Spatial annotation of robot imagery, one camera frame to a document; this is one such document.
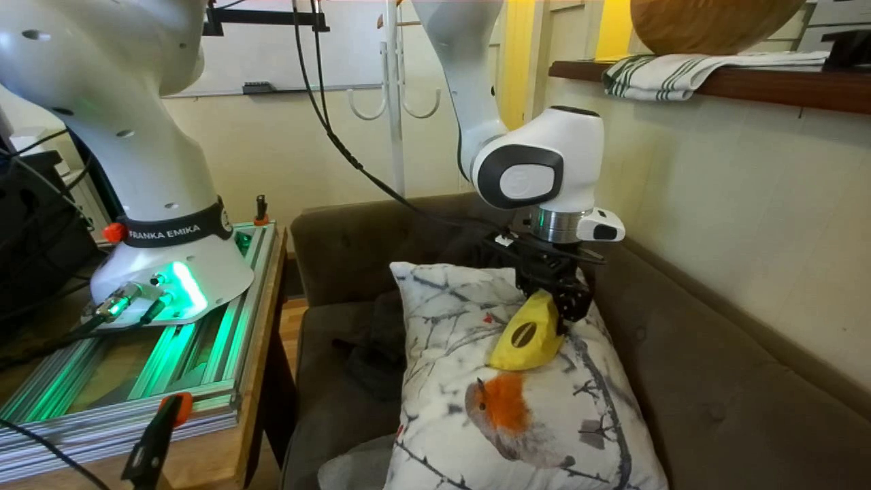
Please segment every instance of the shelf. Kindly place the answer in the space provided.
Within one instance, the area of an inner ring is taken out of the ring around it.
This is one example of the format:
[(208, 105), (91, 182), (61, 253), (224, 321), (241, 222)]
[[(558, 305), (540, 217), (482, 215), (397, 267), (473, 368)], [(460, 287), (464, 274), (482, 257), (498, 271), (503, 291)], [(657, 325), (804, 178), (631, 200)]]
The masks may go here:
[[(558, 60), (550, 76), (601, 84), (607, 67), (605, 61)], [(699, 95), (871, 113), (871, 74), (720, 67)]]

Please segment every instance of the whiteboard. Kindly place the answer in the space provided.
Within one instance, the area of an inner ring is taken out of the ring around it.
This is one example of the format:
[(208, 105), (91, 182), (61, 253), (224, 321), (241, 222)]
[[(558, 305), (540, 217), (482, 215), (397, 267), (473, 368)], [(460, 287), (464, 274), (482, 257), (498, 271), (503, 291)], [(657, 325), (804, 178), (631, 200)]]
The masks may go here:
[[(380, 15), (390, 0), (321, 0), (329, 31), (321, 31), (324, 87), (382, 84)], [(291, 10), (291, 0), (245, 0), (241, 10)], [(301, 25), (301, 40), (311, 84), (316, 80), (316, 35)], [(205, 35), (205, 74), (179, 95), (241, 95), (245, 84), (273, 84), (276, 89), (305, 89), (295, 25), (224, 25), (224, 35)]]

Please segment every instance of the yellow object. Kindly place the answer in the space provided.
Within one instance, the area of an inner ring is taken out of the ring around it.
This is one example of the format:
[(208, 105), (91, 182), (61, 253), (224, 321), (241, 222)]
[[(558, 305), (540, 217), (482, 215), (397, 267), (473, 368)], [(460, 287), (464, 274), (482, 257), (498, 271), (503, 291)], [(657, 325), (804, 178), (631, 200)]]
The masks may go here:
[(601, 0), (601, 25), (597, 60), (616, 61), (630, 57), (631, 42), (631, 0)]
[(558, 309), (550, 291), (531, 294), (502, 331), (491, 368), (535, 369), (547, 365), (563, 346), (558, 335)]
[(547, 3), (543, 0), (506, 0), (503, 3), (503, 31), (502, 31), (502, 61), (498, 61), (498, 113), (506, 128), (521, 128), (537, 112), (540, 84), (540, 52), (543, 52), (543, 22)]

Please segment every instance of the couch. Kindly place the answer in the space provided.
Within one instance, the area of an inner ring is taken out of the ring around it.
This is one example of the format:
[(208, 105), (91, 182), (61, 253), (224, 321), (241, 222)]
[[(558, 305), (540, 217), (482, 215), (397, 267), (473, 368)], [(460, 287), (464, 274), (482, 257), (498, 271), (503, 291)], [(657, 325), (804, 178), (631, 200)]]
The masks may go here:
[[(513, 219), (476, 195), (416, 203), (426, 215), (397, 203), (350, 203), (307, 210), (291, 225), (307, 313), (301, 418), (283, 463), (288, 490), (316, 486), (328, 460), (397, 429), (400, 368), (392, 368), (388, 392), (369, 389), (350, 369), (354, 339), (400, 324), (400, 313), (384, 305), (395, 291), (388, 264), (471, 264), (479, 242)], [(605, 260), (586, 274), (675, 490), (871, 485), (869, 413), (784, 368), (639, 244), (607, 244), (601, 253)]]

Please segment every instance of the floral pillow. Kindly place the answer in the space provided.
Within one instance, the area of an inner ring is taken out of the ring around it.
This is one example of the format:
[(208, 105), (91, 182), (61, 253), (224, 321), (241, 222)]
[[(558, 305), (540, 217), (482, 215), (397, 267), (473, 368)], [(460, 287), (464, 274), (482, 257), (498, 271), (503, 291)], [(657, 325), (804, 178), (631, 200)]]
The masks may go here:
[(502, 373), (488, 357), (525, 300), (516, 270), (395, 260), (392, 274), (409, 365), (388, 486), (667, 486), (597, 306), (552, 361)]

